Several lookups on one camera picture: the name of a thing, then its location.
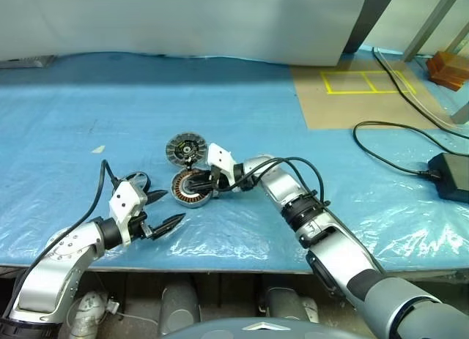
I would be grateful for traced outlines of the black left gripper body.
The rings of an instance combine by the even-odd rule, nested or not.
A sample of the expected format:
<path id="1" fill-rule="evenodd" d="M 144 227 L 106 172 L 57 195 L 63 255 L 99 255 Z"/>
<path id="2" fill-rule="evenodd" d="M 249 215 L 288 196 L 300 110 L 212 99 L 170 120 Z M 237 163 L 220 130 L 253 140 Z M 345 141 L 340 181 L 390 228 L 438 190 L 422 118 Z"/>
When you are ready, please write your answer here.
<path id="1" fill-rule="evenodd" d="M 150 239 L 152 237 L 153 230 L 147 224 L 147 213 L 144 211 L 144 207 L 148 202 L 147 192 L 141 191 L 139 196 L 139 202 L 135 204 L 130 210 L 130 220 L 128 222 L 128 231 L 130 240 L 136 239 Z"/>

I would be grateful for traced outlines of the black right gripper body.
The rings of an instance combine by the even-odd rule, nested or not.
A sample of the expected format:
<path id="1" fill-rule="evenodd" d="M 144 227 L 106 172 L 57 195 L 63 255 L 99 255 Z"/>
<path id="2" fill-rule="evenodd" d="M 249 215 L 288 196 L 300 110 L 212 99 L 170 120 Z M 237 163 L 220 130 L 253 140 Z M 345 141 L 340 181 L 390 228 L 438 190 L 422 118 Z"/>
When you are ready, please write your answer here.
<path id="1" fill-rule="evenodd" d="M 209 199 L 217 198 L 219 193 L 230 186 L 227 176 L 221 172 L 220 168 L 211 168 L 209 178 L 211 187 Z"/>

